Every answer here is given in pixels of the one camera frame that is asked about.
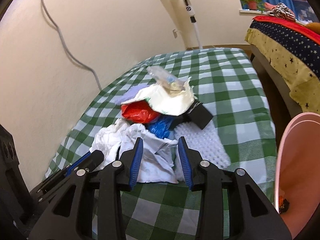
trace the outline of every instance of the red blanket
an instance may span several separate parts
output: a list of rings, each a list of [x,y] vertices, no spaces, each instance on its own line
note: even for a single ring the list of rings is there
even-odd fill
[[[308,28],[306,28],[300,24],[290,22],[290,21],[287,21],[284,19],[280,19],[277,17],[273,17],[273,16],[256,16],[253,19],[256,20],[257,22],[269,22],[269,23],[275,23],[275,24],[282,25],[288,29],[291,29],[295,32],[298,32],[298,33],[306,36],[307,38],[311,39],[312,41],[314,41],[315,43],[320,45],[320,35],[316,34],[312,30],[309,30]]]

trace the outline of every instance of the fan pole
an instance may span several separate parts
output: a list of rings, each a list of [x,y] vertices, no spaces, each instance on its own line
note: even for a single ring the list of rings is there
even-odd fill
[[[202,43],[200,41],[200,33],[199,33],[199,28],[198,28],[198,24],[197,24],[197,21],[196,21],[196,18],[195,18],[195,11],[193,10],[193,7],[191,5],[191,2],[190,0],[183,0],[185,6],[186,6],[186,10],[190,16],[190,20],[193,24],[193,28],[195,29],[195,33],[196,33],[196,38],[197,38],[197,41],[198,41],[198,46],[199,46],[199,49],[203,49],[203,46],[202,46]]]

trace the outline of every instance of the navy blue fabric with stars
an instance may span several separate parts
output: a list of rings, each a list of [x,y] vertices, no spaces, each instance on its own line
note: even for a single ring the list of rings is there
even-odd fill
[[[305,63],[320,78],[320,46],[306,36],[279,24],[253,21],[250,28],[257,29],[277,41]]]

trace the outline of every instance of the bedding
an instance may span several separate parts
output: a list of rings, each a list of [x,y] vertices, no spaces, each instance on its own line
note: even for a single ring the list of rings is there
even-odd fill
[[[61,143],[46,177],[74,163],[88,152],[95,134],[121,118],[116,102],[137,84],[153,84],[148,66],[158,65],[190,85],[213,114],[221,143],[229,155],[229,170],[244,168],[273,201],[276,141],[267,98],[247,55],[241,49],[214,48],[158,55],[138,63],[92,101],[76,126]],[[194,239],[200,209],[200,192],[185,183],[137,183],[122,192],[127,239]],[[229,234],[228,205],[224,205],[224,236]],[[97,237],[97,214],[93,216]]]
[[[297,23],[258,16],[245,40],[282,76],[304,112],[320,112],[320,35]]]

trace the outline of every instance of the yellow fabric with stars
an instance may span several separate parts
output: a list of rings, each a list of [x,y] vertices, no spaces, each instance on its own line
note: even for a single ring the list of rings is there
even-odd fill
[[[299,58],[257,29],[249,28],[245,40],[256,46],[282,76],[290,97],[303,112],[320,112],[320,81]]]

